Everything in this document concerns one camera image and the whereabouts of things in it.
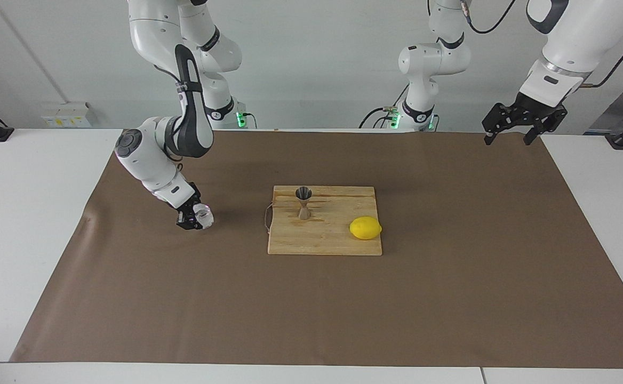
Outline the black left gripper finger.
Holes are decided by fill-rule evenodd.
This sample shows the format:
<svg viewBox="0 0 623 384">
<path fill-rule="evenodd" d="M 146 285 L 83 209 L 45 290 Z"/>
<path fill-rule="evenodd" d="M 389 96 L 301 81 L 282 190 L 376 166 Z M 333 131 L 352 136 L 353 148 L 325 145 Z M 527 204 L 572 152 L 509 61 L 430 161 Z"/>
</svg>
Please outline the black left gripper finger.
<svg viewBox="0 0 623 384">
<path fill-rule="evenodd" d="M 524 135 L 524 144 L 529 146 L 535 141 L 536 138 L 538 138 L 538 136 L 541 136 L 541 134 L 553 133 L 561 124 L 563 119 L 565 119 L 567 114 L 567 109 L 556 109 L 554 112 L 545 117 L 529 117 L 528 119 L 531 123 L 531 128 Z"/>
<path fill-rule="evenodd" d="M 510 119 L 511 112 L 512 109 L 510 107 L 502 103 L 497 103 L 490 109 L 484 119 L 482 119 L 482 126 L 485 131 L 485 145 L 492 145 L 499 133 L 513 127 L 512 120 Z"/>
</svg>

